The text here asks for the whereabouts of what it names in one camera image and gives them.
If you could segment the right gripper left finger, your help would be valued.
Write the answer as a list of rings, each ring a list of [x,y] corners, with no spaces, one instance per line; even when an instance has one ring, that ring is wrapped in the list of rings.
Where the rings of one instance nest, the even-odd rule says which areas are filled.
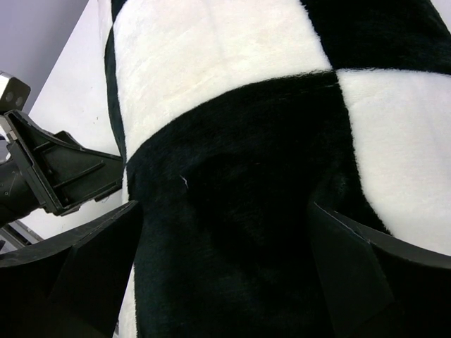
[[[131,201],[1,255],[2,337],[112,337],[142,231]]]

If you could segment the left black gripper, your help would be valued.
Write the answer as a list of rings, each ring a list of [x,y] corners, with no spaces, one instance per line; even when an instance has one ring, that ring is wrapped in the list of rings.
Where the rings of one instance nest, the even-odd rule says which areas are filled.
[[[123,159],[86,149],[67,132],[52,134],[26,114],[5,114],[11,157],[1,162],[1,225],[42,208],[67,215],[122,187]]]

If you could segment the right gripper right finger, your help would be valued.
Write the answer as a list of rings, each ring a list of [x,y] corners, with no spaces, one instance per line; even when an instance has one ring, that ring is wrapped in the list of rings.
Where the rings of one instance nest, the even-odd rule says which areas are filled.
[[[317,203],[309,240],[336,337],[449,337],[450,257]]]

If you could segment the black white checkered pillowcase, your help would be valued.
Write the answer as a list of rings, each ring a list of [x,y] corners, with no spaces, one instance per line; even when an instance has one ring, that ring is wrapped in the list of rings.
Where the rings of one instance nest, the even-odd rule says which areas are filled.
[[[100,1],[121,337],[334,337],[307,221],[450,254],[450,30],[431,1]]]

